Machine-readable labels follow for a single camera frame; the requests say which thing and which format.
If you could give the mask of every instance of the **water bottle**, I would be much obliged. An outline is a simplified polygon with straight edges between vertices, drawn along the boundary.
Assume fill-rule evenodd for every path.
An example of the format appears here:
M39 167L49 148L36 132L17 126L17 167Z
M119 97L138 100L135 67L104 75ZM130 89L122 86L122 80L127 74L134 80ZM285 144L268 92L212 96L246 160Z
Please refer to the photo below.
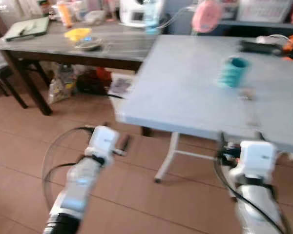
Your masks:
M143 0L143 6L145 9L143 21L146 25L147 34L157 34L156 28L159 23L158 15L156 15L156 0Z

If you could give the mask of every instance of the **yellow cloth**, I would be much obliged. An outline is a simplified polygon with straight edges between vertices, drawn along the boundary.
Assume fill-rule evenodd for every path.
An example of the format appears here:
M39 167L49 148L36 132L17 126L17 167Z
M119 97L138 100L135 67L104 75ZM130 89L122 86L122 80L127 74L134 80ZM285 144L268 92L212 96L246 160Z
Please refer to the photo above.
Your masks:
M79 41L80 39L84 38L91 32L90 28L76 28L73 30L68 31L64 34L66 38L71 39L72 41Z

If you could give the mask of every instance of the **white table leg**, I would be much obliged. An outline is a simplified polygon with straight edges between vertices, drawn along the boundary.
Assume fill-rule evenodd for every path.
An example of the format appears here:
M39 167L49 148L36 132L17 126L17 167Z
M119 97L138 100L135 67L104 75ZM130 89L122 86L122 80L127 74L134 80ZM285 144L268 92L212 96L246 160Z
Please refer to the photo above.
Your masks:
M168 170L170 164L172 163L175 156L175 151L178 148L178 141L179 141L179 133L176 133L176 132L172 133L168 154L163 164L161 165L161 168L158 170L155 176L156 183L161 183L162 178L164 177L166 171Z

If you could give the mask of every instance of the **brown tile floor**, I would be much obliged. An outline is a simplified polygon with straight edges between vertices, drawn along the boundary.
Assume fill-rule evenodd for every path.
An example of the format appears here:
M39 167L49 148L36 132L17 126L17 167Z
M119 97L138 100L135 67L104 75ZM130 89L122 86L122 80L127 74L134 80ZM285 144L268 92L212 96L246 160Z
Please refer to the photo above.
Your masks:
M78 95L52 105L43 116L27 94L24 110L0 97L0 234L41 233L48 218L42 196L41 164L51 142L65 130L109 121L134 141L127 157L102 172L92 192L80 234L240 234L234 204L216 179L212 163L177 156L162 184L153 177L166 156L169 134L140 136L140 128L116 123L107 98ZM74 161L87 143L83 133L68 137L53 152L55 163ZM183 136L180 149L213 155L215 142ZM67 169L55 175L54 196ZM279 202L293 226L293 163L283 159L274 172Z

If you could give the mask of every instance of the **white table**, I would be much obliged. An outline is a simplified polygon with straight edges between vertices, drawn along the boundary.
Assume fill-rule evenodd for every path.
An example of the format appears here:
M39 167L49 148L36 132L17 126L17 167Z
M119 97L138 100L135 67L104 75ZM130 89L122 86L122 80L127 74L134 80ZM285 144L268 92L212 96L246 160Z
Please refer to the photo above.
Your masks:
M179 134L217 139L219 131L254 137L239 89L216 85L222 62L232 55L251 66L243 86L255 91L259 130L279 150L293 153L293 61L237 51L241 38L159 36L140 68L120 121L173 132L161 179L177 151Z

